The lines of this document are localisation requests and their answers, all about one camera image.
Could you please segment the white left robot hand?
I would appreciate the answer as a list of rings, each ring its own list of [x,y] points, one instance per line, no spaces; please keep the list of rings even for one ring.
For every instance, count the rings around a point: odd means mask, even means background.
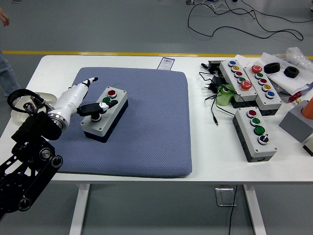
[[[59,118],[69,122],[70,117],[78,113],[80,116],[99,115],[118,104],[117,100],[107,102],[91,103],[81,105],[91,83],[98,80],[98,77],[89,78],[77,85],[73,85],[62,93],[54,105],[54,110],[49,111],[48,115],[52,118]]]

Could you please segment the person's hand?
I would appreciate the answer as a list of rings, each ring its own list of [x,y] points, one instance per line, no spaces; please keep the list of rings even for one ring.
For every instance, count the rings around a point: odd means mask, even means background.
[[[6,15],[2,8],[0,8],[0,21],[4,27],[9,26],[10,24],[10,18]]]

